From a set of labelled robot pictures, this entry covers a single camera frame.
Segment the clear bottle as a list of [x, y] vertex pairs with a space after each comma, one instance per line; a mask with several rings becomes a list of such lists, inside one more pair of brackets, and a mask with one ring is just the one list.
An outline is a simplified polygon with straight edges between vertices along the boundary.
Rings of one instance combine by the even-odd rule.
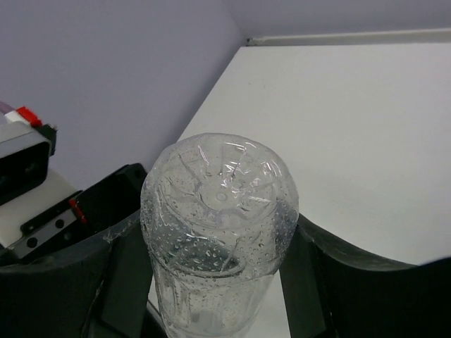
[[243, 337], [292, 241], [299, 195], [278, 154], [233, 134], [163, 150], [141, 224], [169, 337]]

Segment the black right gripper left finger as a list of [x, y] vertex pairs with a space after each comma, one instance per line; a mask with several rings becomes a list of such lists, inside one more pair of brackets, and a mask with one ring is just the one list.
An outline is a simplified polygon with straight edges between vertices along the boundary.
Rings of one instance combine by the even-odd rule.
[[152, 267], [140, 219], [1, 267], [2, 337], [139, 337]]

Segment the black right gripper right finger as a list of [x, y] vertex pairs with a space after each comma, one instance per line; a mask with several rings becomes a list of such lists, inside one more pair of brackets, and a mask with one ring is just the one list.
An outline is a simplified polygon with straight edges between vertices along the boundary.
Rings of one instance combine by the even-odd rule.
[[280, 267], [291, 337], [449, 337], [450, 259], [412, 265], [301, 215]]

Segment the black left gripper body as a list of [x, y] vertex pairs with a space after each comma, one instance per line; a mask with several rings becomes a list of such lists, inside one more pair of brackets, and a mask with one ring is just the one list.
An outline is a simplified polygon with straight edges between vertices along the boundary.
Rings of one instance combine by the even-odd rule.
[[78, 191], [20, 227], [17, 259], [31, 261], [71, 246], [133, 214], [147, 171], [124, 165], [84, 191]]

